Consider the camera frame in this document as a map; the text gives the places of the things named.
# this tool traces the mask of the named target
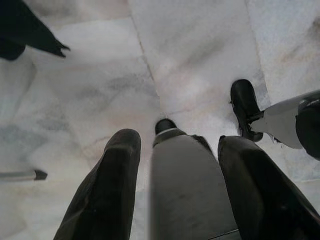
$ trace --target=gray trouser leg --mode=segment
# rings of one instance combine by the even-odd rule
[[[151,162],[150,240],[240,239],[213,154],[181,132],[161,138]]]

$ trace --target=gray fabric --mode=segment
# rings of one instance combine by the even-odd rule
[[[188,135],[153,149],[150,224],[151,240],[208,240],[237,229],[218,162]]]

